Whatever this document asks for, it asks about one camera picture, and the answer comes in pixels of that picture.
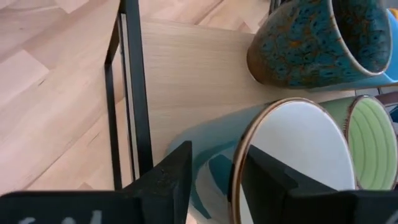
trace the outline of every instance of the mug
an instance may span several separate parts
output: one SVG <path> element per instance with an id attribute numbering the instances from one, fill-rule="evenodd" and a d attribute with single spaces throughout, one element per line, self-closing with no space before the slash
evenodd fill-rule
<path id="1" fill-rule="evenodd" d="M 240 183 L 250 145 L 333 189 L 356 187 L 339 126 L 322 107 L 303 98 L 253 106 L 200 124 L 174 139 L 168 152 L 184 141 L 192 141 L 189 212 L 198 223 L 252 223 Z"/>
<path id="2" fill-rule="evenodd" d="M 331 90 L 353 90 L 358 88 L 374 88 L 383 85 L 391 85 L 398 82 L 398 21 L 390 10 L 387 10 L 392 34 L 392 57 L 391 63 L 382 75 L 365 78 L 351 83 L 341 83 L 320 88 L 313 88 L 310 91 L 331 91 Z"/>
<path id="3" fill-rule="evenodd" d="M 353 96 L 320 103 L 338 123 L 354 161 L 358 187 L 390 190 L 397 179 L 397 138 L 380 101 Z"/>
<path id="4" fill-rule="evenodd" d="M 380 0 L 293 0 L 267 18 L 247 61 L 260 83 L 315 88 L 381 75 L 391 46 Z"/>

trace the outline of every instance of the wooden floor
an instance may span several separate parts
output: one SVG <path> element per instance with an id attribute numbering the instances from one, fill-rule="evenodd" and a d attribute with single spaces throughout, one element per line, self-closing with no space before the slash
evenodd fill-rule
<path id="1" fill-rule="evenodd" d="M 118 4 L 0 1 L 0 194 L 113 189 L 103 62 Z M 143 20 L 249 33 L 258 30 L 269 8 L 266 0 L 140 4 Z M 116 107 L 123 113 L 121 68 L 115 61 Z"/>

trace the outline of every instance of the wooden board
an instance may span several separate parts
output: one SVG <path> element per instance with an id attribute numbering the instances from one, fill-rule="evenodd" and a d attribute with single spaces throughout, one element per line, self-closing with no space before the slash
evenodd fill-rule
<path id="1" fill-rule="evenodd" d="M 252 105 L 301 96 L 326 101 L 354 91 L 309 93 L 256 82 L 246 66 L 252 34 L 172 22 L 142 22 L 154 162 L 185 129 Z"/>

